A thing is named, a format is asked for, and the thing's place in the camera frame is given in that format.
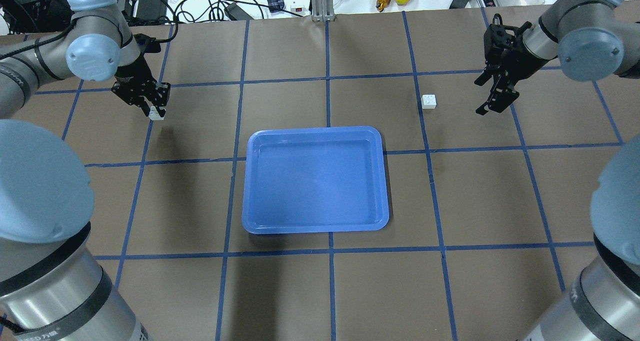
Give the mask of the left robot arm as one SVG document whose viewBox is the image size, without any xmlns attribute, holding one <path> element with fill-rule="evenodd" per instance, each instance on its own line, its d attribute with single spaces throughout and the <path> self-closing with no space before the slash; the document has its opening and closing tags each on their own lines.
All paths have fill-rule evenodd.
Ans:
<svg viewBox="0 0 640 341">
<path fill-rule="evenodd" d="M 146 243 L 138 216 L 156 215 L 143 193 L 153 122 L 121 106 L 110 92 L 50 90 L 23 103 L 4 85 L 19 111 L 1 120 L 1 231 L 23 218 L 34 234 L 84 221 L 52 243 L 1 239 L 1 281 L 38 266 L 45 270 L 12 293 L 1 293 L 1 313 L 24 328 L 41 328 L 35 341 L 168 341 L 162 309 L 162 263 L 128 259 Z"/>
</svg>

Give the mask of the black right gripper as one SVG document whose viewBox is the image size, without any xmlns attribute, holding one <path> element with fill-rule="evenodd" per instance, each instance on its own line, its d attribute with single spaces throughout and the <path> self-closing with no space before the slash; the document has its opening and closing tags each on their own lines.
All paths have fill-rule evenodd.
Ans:
<svg viewBox="0 0 640 341">
<path fill-rule="evenodd" d="M 524 45 L 524 34 L 531 29 L 526 21 L 520 27 L 505 25 L 501 14 L 494 14 L 492 22 L 483 35 L 485 67 L 475 79 L 476 86 L 484 86 L 488 81 L 505 76 L 507 81 L 516 84 L 531 76 L 531 54 Z M 492 86 L 489 97 L 475 113 L 481 116 L 489 112 L 503 113 L 520 96 L 512 87 Z"/>
</svg>

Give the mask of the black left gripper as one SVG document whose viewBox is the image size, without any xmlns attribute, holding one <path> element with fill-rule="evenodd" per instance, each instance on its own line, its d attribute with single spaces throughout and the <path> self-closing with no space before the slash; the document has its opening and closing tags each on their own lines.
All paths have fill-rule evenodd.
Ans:
<svg viewBox="0 0 640 341">
<path fill-rule="evenodd" d="M 147 118 L 151 112 L 150 104 L 158 113 L 166 113 L 171 83 L 157 81 L 147 61 L 119 66 L 114 77 L 110 90 L 126 104 L 140 108 Z"/>
</svg>

